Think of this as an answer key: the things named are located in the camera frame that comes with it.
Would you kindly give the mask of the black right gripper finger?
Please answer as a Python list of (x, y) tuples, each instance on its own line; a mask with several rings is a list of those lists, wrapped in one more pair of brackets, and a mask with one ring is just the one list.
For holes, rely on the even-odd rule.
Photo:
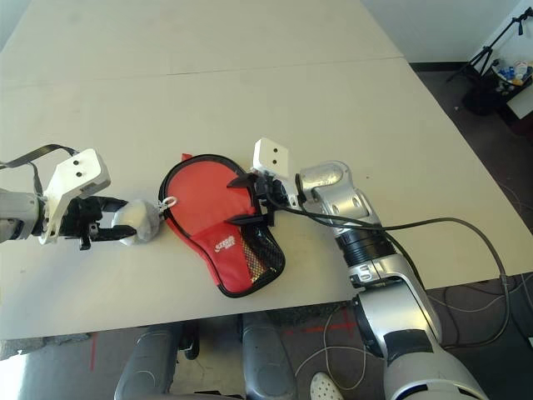
[(255, 188), (255, 175), (245, 174), (238, 176), (227, 184), (227, 188), (246, 188), (252, 190)]
[(236, 215), (227, 219), (227, 223), (232, 225), (249, 225), (249, 224), (262, 224), (267, 221), (267, 218), (263, 214), (243, 214)]

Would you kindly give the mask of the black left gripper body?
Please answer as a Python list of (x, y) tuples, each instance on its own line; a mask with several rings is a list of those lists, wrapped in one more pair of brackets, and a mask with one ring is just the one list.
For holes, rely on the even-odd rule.
[(98, 235), (98, 222), (101, 219), (102, 204), (99, 197), (74, 198), (62, 217), (62, 236), (77, 239), (79, 249), (88, 250)]

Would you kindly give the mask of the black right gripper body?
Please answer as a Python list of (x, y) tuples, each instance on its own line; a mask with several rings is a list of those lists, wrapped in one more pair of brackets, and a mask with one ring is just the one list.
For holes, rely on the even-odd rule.
[(275, 224), (275, 212), (287, 206), (286, 191), (279, 179), (257, 177), (255, 182), (256, 199), (266, 209), (266, 223)]

